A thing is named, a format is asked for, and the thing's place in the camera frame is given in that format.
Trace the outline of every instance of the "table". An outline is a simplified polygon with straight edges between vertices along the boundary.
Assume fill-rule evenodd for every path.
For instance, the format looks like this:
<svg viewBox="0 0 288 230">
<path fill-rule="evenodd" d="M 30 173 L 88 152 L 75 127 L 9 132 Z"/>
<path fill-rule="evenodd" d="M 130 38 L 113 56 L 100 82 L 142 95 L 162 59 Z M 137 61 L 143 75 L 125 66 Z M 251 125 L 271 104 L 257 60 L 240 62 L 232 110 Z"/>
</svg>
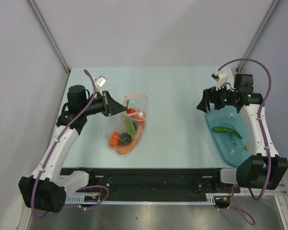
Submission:
<svg viewBox="0 0 288 230">
<path fill-rule="evenodd" d="M 72 146 L 63 167 L 89 168 L 226 168 L 206 125 L 204 113 L 197 110 L 203 90 L 216 84 L 211 77 L 217 67 L 122 67 L 73 68 L 67 90 L 92 85 L 83 70 L 107 79 L 103 90 L 122 103 L 124 96 L 148 96 L 147 126 L 138 145 L 127 156 L 107 146 L 107 133 L 119 115 L 88 117 L 81 135 Z M 230 68 L 224 69 L 233 82 Z"/>
</svg>

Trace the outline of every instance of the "clear plastic bag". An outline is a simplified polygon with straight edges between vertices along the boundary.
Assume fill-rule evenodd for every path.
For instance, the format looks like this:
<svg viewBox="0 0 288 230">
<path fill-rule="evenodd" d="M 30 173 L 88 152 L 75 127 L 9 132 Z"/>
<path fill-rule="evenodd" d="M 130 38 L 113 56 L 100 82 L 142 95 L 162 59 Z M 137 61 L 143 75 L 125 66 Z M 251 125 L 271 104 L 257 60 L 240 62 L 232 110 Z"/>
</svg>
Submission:
<svg viewBox="0 0 288 230">
<path fill-rule="evenodd" d="M 130 152 L 142 138 L 146 126 L 146 107 L 148 98 L 137 93 L 125 96 L 123 105 L 127 111 L 111 125 L 108 145 L 119 155 Z"/>
</svg>

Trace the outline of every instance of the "white wall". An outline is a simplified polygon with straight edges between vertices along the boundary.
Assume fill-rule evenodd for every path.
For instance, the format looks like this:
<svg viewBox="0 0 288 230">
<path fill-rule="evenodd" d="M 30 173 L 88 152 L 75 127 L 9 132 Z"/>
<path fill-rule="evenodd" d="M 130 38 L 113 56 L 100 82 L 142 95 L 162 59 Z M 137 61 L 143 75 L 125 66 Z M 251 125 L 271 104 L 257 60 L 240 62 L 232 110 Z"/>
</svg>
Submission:
<svg viewBox="0 0 288 230">
<path fill-rule="evenodd" d="M 272 75 L 266 120 L 272 141 L 282 157 L 288 158 L 288 0 L 282 1 L 252 58 L 262 61 Z M 260 67 L 247 64 L 243 72 L 254 75 L 256 92 L 264 94 L 267 77 Z M 284 177 L 288 192 L 288 171 Z"/>
<path fill-rule="evenodd" d="M 119 67 L 239 58 L 272 0 L 36 2 L 69 67 Z"/>
<path fill-rule="evenodd" d="M 0 220 L 46 150 L 66 80 L 26 1 L 0 1 Z"/>
</svg>

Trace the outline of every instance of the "blue tray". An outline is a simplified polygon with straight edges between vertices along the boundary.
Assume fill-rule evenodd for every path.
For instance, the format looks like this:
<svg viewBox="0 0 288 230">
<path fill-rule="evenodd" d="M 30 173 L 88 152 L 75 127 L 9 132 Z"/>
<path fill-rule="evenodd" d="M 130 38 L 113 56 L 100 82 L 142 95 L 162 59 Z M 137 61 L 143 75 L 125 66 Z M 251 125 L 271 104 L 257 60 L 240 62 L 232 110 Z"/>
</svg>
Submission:
<svg viewBox="0 0 288 230">
<path fill-rule="evenodd" d="M 242 164 L 249 157 L 249 151 L 245 150 L 245 146 L 248 146 L 249 143 L 243 120 L 236 108 L 226 106 L 223 109 L 214 110 L 211 107 L 211 112 L 205 114 L 205 119 L 217 149 L 226 164 L 232 167 Z M 243 138 L 240 139 L 231 133 L 214 133 L 212 128 L 216 126 L 232 128 L 238 131 Z"/>
</svg>

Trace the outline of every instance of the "green chili pepper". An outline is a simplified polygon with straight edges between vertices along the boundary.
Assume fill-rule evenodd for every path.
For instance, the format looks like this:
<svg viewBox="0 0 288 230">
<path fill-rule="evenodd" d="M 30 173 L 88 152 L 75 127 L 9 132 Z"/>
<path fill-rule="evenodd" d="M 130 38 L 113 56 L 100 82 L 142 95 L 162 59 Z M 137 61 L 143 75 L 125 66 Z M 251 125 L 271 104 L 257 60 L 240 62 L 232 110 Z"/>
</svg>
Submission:
<svg viewBox="0 0 288 230">
<path fill-rule="evenodd" d="M 238 133 L 236 130 L 232 128 L 216 126 L 212 128 L 212 131 L 214 131 L 215 133 L 232 133 L 232 134 L 237 135 L 237 137 L 239 137 L 240 139 L 242 139 L 242 136 L 240 135 L 240 133 Z"/>
</svg>

